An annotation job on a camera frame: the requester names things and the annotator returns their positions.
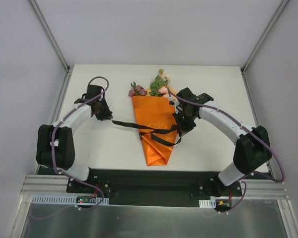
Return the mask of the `black ribbon with gold text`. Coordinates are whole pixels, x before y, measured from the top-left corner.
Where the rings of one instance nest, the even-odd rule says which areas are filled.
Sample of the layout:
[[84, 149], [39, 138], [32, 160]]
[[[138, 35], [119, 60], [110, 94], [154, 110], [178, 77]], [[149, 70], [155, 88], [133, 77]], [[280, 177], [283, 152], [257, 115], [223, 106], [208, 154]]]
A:
[[179, 136], [179, 139], [175, 143], [171, 143], [171, 142], [164, 140], [156, 135], [156, 134], [167, 135], [174, 131], [178, 132], [177, 125], [175, 125], [175, 124], [173, 124], [170, 129], [162, 129], [162, 128], [152, 128], [152, 127], [148, 127], [148, 126], [144, 126], [144, 125], [140, 125], [140, 124], [136, 124], [136, 123], [131, 123], [131, 122], [123, 122], [123, 121], [117, 121], [117, 120], [111, 120], [111, 121], [115, 125], [119, 125], [119, 126], [123, 126], [123, 127], [149, 130], [149, 132], [139, 132], [140, 139], [142, 139], [142, 137], [145, 134], [149, 134], [153, 141], [158, 142], [164, 146], [171, 147], [171, 146], [179, 144], [182, 140], [182, 137]]

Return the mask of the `orange wrapping paper sheet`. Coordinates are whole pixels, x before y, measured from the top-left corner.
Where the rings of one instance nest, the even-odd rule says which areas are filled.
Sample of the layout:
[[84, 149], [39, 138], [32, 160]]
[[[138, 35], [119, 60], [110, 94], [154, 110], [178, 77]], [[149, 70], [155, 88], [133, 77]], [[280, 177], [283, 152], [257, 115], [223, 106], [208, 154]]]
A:
[[136, 124], [140, 129], [141, 143], [148, 166], [166, 166], [176, 142], [177, 129], [173, 116], [175, 108], [166, 97], [133, 96]]

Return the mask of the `mauve fake rose stem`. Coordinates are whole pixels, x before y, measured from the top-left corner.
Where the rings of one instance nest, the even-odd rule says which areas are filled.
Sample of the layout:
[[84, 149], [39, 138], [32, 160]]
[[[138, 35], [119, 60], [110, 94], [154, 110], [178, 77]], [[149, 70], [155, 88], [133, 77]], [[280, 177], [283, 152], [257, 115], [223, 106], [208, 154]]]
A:
[[129, 90], [128, 96], [146, 96], [148, 94], [147, 90], [135, 82], [131, 83], [131, 89]]

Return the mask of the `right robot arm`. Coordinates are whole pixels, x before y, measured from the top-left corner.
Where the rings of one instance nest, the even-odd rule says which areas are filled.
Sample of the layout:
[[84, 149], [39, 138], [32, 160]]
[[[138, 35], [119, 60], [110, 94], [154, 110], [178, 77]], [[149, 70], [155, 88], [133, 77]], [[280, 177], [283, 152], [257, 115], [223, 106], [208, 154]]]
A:
[[195, 95], [189, 88], [184, 88], [176, 98], [178, 103], [173, 116], [180, 135], [187, 134], [196, 126], [195, 119], [203, 119], [226, 135], [235, 146], [232, 162], [204, 185], [206, 192], [226, 195], [233, 183], [272, 158], [268, 132], [264, 127], [243, 125], [206, 93]]

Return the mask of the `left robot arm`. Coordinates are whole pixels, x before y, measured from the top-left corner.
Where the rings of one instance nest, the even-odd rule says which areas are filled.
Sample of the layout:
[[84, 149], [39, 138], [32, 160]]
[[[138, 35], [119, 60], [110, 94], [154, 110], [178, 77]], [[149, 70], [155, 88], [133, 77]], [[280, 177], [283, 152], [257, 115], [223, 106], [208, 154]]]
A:
[[100, 121], [112, 119], [105, 89], [98, 85], [88, 85], [87, 92], [74, 102], [63, 118], [39, 127], [36, 152], [38, 164], [78, 179], [77, 185], [85, 193], [94, 190], [95, 181], [89, 177], [90, 168], [75, 160], [74, 134], [91, 117]]

